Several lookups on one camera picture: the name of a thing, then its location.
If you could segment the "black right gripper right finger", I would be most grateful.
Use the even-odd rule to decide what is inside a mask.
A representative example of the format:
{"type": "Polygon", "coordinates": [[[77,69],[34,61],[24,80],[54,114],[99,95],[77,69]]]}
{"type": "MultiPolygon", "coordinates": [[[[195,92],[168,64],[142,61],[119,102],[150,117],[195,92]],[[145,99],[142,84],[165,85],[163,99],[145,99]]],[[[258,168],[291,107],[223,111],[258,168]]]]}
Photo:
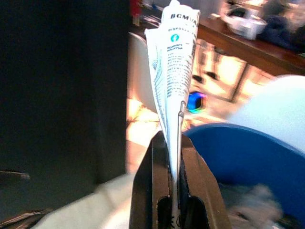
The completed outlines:
{"type": "Polygon", "coordinates": [[[182,136],[180,170],[183,229],[230,229],[217,180],[191,140],[182,136]]]}

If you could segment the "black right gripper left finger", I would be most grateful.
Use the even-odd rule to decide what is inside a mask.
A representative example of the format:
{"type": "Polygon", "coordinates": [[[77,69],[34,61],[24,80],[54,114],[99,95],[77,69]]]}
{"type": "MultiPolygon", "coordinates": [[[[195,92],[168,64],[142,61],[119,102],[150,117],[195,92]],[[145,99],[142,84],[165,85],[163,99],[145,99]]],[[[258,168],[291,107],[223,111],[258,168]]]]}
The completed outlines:
{"type": "Polygon", "coordinates": [[[151,139],[135,174],[130,210],[131,229],[168,229],[172,213],[172,178],[168,150],[159,131],[151,139]]]}

